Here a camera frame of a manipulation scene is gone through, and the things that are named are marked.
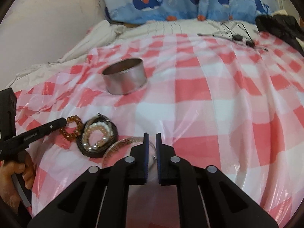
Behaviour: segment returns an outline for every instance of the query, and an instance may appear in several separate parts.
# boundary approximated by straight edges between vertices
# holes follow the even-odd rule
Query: crumpled sheet
[[[210,34],[231,38],[231,33],[240,34],[244,37],[249,33],[252,39],[258,36],[256,25],[244,21],[227,21],[225,25],[212,20],[198,21],[155,21],[137,28],[126,28],[123,25],[110,25],[106,20],[98,23],[91,32],[81,40],[73,49],[67,52],[61,59],[54,63],[31,66],[16,75],[7,87],[12,87],[15,92],[33,87],[46,81],[52,75],[64,71],[73,65],[83,63],[92,48],[103,47],[109,44],[128,44],[134,39],[166,34]]]
[[[155,142],[161,132],[177,155],[217,166],[283,227],[304,197],[304,59],[266,33],[256,44],[268,51],[185,34],[94,48],[86,62],[16,93],[17,133],[98,112],[112,119],[120,138],[148,132]],[[107,93],[102,70],[129,57],[143,59],[147,85],[126,96]],[[58,131],[29,153],[37,164],[33,215],[101,162]],[[160,187],[154,166],[147,185],[131,188],[127,227],[159,226],[179,227],[179,219],[176,188]]]

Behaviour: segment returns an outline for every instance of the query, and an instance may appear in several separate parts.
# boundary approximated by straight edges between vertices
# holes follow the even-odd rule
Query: cylindrical tin
[[[107,67],[102,76],[109,93],[114,95],[129,94],[142,87],[146,81],[143,61],[130,58]]]

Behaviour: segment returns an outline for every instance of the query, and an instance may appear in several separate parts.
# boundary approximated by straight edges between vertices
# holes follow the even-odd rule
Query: white wall
[[[282,1],[282,9],[286,10],[289,15],[292,15],[297,19],[297,22],[300,24],[300,15],[292,2],[290,0],[281,0]]]
[[[23,69],[62,57],[103,18],[98,0],[16,0],[0,24],[0,90]]]

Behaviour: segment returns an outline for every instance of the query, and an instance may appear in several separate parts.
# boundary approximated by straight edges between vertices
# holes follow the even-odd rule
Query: red and white checkered tablecloth
[[[266,33],[257,44],[269,51],[196,35],[92,49],[83,64],[16,94],[17,132],[71,115],[85,122],[98,112],[121,138],[148,132],[155,141],[161,132],[177,155],[195,166],[216,165],[283,227],[304,197],[304,58]],[[143,59],[149,82],[130,95],[110,95],[101,72],[129,57]],[[29,152],[38,165],[33,215],[101,161],[58,132]],[[160,187],[151,174],[131,191],[127,225],[179,227],[174,188]]]

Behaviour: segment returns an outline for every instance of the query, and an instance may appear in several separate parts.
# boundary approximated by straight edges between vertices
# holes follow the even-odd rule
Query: blue whale pillowcase
[[[254,24],[256,16],[279,8],[278,0],[199,0],[198,19],[235,19]]]
[[[144,24],[197,17],[199,0],[104,0],[106,16],[114,21]]]

